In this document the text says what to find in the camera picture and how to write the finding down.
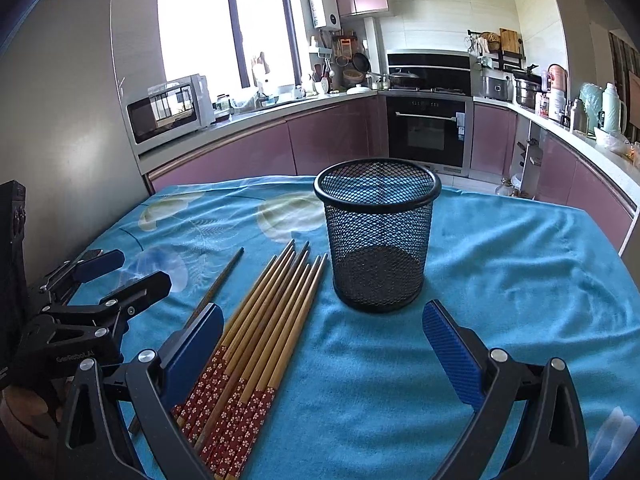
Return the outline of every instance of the cutting board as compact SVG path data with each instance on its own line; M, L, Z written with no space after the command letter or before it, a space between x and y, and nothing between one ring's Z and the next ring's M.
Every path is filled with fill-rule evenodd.
M520 43L518 42L518 33L508 28L500 29L500 40L502 41L502 49L505 52L520 53Z
M640 128L640 77L629 72L629 122Z

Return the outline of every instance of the basket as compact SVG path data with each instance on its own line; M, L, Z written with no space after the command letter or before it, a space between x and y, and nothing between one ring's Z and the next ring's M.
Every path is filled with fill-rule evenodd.
M381 313L418 296L441 189L436 174L396 158L342 162L318 175L334 289L345 304Z

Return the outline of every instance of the oven handle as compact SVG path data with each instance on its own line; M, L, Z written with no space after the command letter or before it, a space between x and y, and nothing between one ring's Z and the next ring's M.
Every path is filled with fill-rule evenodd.
M438 117L436 115L401 114L400 112L396 112L396 117L420 117L423 119L438 119L441 121L451 121L453 123L458 122L458 119L455 117Z

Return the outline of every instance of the window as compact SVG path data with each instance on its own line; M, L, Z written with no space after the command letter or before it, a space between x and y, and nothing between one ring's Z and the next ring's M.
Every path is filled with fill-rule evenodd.
M301 82L289 0L158 0L158 21L167 80L205 75L212 100Z

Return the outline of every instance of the water heater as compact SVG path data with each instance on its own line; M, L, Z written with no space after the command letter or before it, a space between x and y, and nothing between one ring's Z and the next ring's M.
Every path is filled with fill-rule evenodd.
M315 28L340 30L340 14L336 0L309 0Z

